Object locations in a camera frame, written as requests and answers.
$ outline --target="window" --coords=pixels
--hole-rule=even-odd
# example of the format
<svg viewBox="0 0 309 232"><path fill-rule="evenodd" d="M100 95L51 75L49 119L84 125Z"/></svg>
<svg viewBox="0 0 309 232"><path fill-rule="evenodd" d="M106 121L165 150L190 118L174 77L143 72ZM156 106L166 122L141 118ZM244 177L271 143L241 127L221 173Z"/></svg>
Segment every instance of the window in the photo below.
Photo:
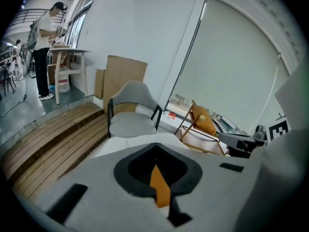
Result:
<svg viewBox="0 0 309 232"><path fill-rule="evenodd" d="M218 0L207 0L204 8L167 109L185 116L194 100L211 117L253 134L256 125L283 113L274 93L288 73L269 39L245 16Z"/></svg>
<svg viewBox="0 0 309 232"><path fill-rule="evenodd" d="M91 8L94 0L79 0L74 13L72 20L69 23L68 32L65 37L66 44L69 44L72 48L76 48L78 45L78 40L80 32L83 26L84 19L86 14Z"/></svg>

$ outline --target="chair backrest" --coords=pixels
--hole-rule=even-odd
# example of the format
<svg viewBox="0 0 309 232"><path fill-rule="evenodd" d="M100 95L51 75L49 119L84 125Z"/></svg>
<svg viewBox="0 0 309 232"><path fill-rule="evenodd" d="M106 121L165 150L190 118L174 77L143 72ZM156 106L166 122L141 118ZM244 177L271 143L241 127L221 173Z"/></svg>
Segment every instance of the chair backrest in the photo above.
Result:
<svg viewBox="0 0 309 232"><path fill-rule="evenodd" d="M13 72L13 71L15 70L15 63L16 63L16 60L14 60L14 61L11 63L11 65L10 65L10 67L9 67L9 73L11 73L11 72Z"/></svg>
<svg viewBox="0 0 309 232"><path fill-rule="evenodd" d="M122 103L134 103L143 105L152 111L155 110L157 103L152 98L146 84L140 81L128 81L123 87L112 96L114 105Z"/></svg>

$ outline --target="yellow cushion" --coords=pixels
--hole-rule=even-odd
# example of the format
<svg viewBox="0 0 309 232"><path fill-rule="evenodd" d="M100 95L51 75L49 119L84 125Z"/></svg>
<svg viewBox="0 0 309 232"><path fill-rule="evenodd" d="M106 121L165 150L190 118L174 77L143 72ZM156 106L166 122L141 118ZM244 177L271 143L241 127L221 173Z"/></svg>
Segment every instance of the yellow cushion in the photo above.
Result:
<svg viewBox="0 0 309 232"><path fill-rule="evenodd" d="M193 104L192 113L194 118L200 116L195 123L197 127L201 128L209 134L216 134L216 128L205 108Z"/></svg>

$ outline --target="wooden floor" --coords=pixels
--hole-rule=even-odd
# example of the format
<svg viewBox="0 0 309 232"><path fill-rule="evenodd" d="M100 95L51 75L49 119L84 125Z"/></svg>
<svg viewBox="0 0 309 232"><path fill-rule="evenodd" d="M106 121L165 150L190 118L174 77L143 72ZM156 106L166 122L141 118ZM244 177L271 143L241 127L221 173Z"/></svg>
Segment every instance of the wooden floor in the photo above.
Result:
<svg viewBox="0 0 309 232"><path fill-rule="evenodd" d="M82 162L108 137L107 118L92 103L73 108L40 126L2 158L13 188L35 200L51 183Z"/></svg>

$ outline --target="black slot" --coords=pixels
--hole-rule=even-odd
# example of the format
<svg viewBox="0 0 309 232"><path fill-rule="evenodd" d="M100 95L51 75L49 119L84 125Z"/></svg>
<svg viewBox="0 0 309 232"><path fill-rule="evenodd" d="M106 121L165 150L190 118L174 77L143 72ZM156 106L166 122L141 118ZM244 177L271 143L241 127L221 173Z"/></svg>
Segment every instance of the black slot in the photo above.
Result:
<svg viewBox="0 0 309 232"><path fill-rule="evenodd" d="M168 219L174 226L182 225L191 218L181 213L175 197L191 193L202 178L202 168L195 161L162 144L152 143L121 159L114 168L114 177L131 195L156 200L156 190L149 186L155 165L171 192Z"/></svg>
<svg viewBox="0 0 309 232"><path fill-rule="evenodd" d="M63 224L88 187L74 184L46 213L50 218Z"/></svg>
<svg viewBox="0 0 309 232"><path fill-rule="evenodd" d="M229 169L229 170L232 170L232 171L236 171L236 172L240 172L243 170L244 167L242 166L238 166L238 165L234 165L234 164L230 164L230 163L222 163L220 165L220 167L222 168L226 168L226 169Z"/></svg>

